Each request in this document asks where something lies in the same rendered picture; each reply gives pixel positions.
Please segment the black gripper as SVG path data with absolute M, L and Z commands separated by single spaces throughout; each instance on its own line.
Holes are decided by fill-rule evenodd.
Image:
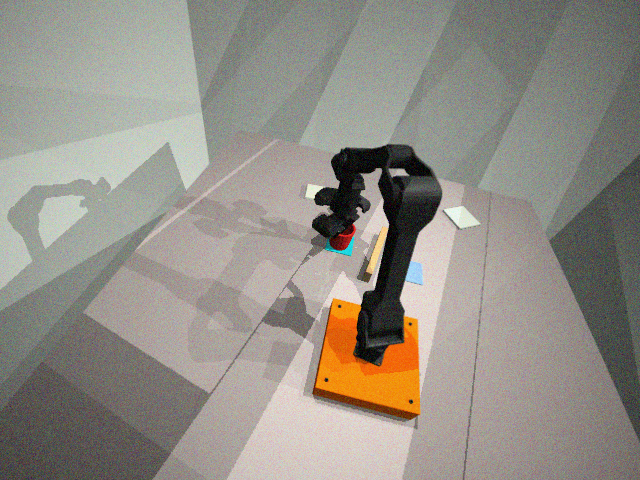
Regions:
M 312 222 L 312 228 L 326 239 L 331 237 L 335 239 L 359 219 L 356 209 L 358 206 L 363 213 L 366 213 L 371 206 L 370 201 L 361 195 L 357 200 L 349 201 L 341 198 L 337 191 L 335 195 L 333 194 L 333 198 L 336 200 L 334 211 L 330 209 L 333 214 L 329 216 L 322 214 Z

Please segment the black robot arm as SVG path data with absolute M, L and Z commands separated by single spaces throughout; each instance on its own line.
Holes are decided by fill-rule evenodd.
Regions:
M 324 187 L 315 195 L 316 205 L 335 209 L 335 195 L 357 200 L 365 190 L 360 173 L 382 169 L 378 186 L 389 222 L 375 290 L 365 291 L 357 321 L 359 358 L 382 366 L 389 345 L 405 343 L 405 310 L 400 301 L 419 233 L 434 219 L 442 198 L 433 170 L 408 144 L 376 148 L 341 149 L 331 159 L 339 187 Z M 389 168 L 403 168 L 410 176 L 394 176 Z M 380 364 L 381 365 L 380 365 Z

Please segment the red cup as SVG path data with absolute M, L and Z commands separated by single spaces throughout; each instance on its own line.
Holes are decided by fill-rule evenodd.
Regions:
M 348 247 L 355 231 L 355 225 L 352 224 L 342 234 L 339 234 L 335 239 L 331 237 L 329 239 L 330 246 L 336 250 L 345 250 Z

